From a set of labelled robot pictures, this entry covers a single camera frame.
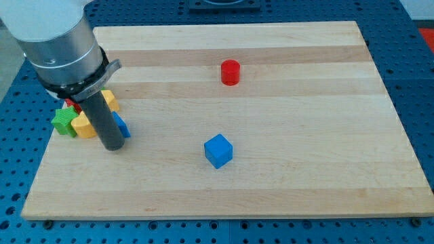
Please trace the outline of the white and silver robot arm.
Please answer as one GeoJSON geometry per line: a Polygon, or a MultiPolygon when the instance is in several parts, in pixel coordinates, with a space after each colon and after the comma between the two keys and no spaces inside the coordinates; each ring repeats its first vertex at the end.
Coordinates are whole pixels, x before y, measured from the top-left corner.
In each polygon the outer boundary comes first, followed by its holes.
{"type": "Polygon", "coordinates": [[[84,13],[92,0],[1,0],[1,20],[37,74],[52,85],[79,83],[102,64],[84,13]]]}

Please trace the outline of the red block behind arm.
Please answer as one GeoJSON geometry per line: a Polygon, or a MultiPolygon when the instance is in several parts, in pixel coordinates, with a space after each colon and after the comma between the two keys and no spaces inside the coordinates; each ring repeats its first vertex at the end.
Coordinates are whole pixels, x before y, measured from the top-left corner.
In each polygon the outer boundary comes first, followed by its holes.
{"type": "Polygon", "coordinates": [[[71,99],[68,99],[68,98],[66,98],[64,101],[65,101],[65,103],[66,103],[66,105],[68,107],[72,106],[75,109],[75,112],[78,115],[81,113],[82,109],[81,109],[81,107],[80,107],[80,105],[78,103],[76,103],[76,102],[74,102],[74,101],[72,101],[71,99]]]}

